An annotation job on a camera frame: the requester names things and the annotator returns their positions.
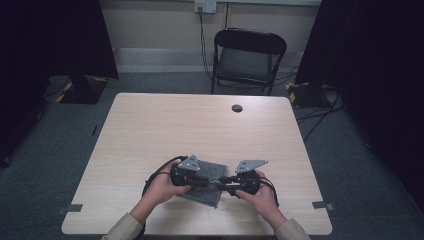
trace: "black backdrop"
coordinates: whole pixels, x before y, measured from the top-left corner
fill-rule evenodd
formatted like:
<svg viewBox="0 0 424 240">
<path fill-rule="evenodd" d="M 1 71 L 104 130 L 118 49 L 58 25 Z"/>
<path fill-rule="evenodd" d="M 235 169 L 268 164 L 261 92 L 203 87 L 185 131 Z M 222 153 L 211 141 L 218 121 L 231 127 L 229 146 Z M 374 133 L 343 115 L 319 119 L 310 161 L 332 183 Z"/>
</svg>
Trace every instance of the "black backdrop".
<svg viewBox="0 0 424 240">
<path fill-rule="evenodd" d="M 342 88 L 343 101 L 372 150 L 421 210 L 423 12 L 423 1 L 323 0 L 296 78 L 296 83 Z"/>
<path fill-rule="evenodd" d="M 28 127 L 50 76 L 118 74 L 98 0 L 0 2 L 1 160 Z"/>
</svg>

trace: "light wood table surface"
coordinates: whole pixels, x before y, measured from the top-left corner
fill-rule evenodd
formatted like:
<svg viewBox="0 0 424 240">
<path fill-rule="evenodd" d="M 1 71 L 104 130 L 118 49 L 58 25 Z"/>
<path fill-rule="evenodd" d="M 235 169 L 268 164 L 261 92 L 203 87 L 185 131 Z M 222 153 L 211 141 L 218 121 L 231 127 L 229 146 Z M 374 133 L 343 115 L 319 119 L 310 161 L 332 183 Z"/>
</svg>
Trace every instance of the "light wood table surface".
<svg viewBox="0 0 424 240">
<path fill-rule="evenodd" d="M 231 107 L 239 104 L 243 111 Z M 259 167 L 274 184 L 280 210 L 308 234 L 332 226 L 291 105 L 283 97 L 118 94 L 68 212 L 65 234 L 105 234 L 139 201 L 145 180 L 167 160 L 195 154 L 228 166 L 268 160 Z M 180 197 L 159 205 L 147 219 L 151 235 L 273 235 L 245 201 L 223 192 L 217 208 Z"/>
</svg>

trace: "gray metal bracket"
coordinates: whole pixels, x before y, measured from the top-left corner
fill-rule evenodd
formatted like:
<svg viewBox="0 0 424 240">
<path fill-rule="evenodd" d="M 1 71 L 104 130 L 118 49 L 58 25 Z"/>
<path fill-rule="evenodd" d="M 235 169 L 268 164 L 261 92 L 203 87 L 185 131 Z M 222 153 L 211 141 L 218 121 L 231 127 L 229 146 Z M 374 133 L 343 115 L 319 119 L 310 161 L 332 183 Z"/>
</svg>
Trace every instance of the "gray metal bracket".
<svg viewBox="0 0 424 240">
<path fill-rule="evenodd" d="M 186 158 L 186 160 L 180 162 L 178 164 L 179 168 L 190 170 L 190 171 L 199 171 L 199 162 L 197 160 L 197 157 L 193 154 L 190 157 Z"/>
<path fill-rule="evenodd" d="M 268 160 L 241 160 L 236 168 L 236 173 L 250 172 L 267 163 Z"/>
</svg>

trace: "person's left hand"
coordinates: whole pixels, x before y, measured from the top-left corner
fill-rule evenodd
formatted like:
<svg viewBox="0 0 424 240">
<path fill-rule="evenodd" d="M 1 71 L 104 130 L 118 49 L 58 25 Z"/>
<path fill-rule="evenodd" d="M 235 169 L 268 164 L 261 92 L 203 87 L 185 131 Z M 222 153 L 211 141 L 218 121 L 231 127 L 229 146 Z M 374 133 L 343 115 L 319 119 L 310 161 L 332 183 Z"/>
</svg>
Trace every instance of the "person's left hand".
<svg viewBox="0 0 424 240">
<path fill-rule="evenodd" d="M 171 169 L 174 165 L 178 164 L 178 160 L 175 160 L 166 165 L 161 172 L 171 173 Z M 171 199 L 177 194 L 184 194 L 190 190 L 190 186 L 174 186 L 172 184 L 169 174 L 158 174 L 150 184 L 146 193 L 144 194 L 142 201 L 148 203 L 151 206 L 157 206 Z"/>
</svg>

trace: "person's right hand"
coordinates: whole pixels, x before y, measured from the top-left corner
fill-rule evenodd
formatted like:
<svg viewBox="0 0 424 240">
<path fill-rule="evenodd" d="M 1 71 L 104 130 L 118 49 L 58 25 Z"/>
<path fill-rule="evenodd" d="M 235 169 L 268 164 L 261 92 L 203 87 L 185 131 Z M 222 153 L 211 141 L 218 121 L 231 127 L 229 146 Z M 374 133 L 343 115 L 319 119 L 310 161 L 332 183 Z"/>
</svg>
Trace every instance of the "person's right hand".
<svg viewBox="0 0 424 240">
<path fill-rule="evenodd" d="M 259 177 L 265 178 L 265 174 L 256 170 Z M 274 194 L 270 187 L 261 183 L 259 191 L 251 195 L 242 190 L 237 190 L 236 194 L 243 200 L 252 204 L 256 211 L 267 221 L 271 227 L 276 230 L 281 224 L 287 221 L 284 215 L 278 209 L 274 200 Z"/>
</svg>

